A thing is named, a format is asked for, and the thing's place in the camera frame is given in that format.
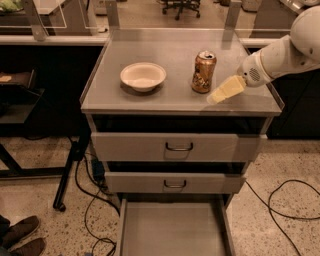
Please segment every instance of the aluminum can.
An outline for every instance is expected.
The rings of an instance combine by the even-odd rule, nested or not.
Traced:
[[[199,52],[194,65],[192,89],[198,93],[208,93],[211,90],[212,76],[217,58],[212,51]]]

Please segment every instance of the shoe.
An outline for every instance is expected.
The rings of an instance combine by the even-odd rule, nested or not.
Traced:
[[[10,252],[12,256],[39,256],[43,253],[46,243],[43,238],[37,238]]]
[[[30,235],[40,225],[37,216],[31,216],[9,227],[8,232],[2,237],[2,247],[9,249],[22,238]]]

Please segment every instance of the cabinet top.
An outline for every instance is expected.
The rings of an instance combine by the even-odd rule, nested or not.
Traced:
[[[212,79],[214,90],[236,74],[248,55],[232,30],[216,29],[119,29],[102,53],[82,96],[83,113],[276,116],[278,100],[267,86],[246,88],[237,96],[215,106],[207,94],[192,90],[197,54],[213,51],[217,64]],[[148,93],[135,92],[122,84],[120,73],[137,62],[152,62],[167,73],[165,81]]]

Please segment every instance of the office chair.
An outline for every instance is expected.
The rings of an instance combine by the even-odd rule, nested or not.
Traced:
[[[165,0],[166,6],[162,9],[163,14],[167,14],[168,9],[179,8],[175,20],[180,19],[180,14],[183,12],[183,9],[188,9],[197,12],[197,18],[200,18],[200,0]]]

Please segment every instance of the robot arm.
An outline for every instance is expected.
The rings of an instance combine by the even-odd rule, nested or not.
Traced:
[[[238,68],[247,86],[269,83],[286,74],[320,68],[320,6],[301,13],[294,21],[290,36],[284,36],[248,56]]]

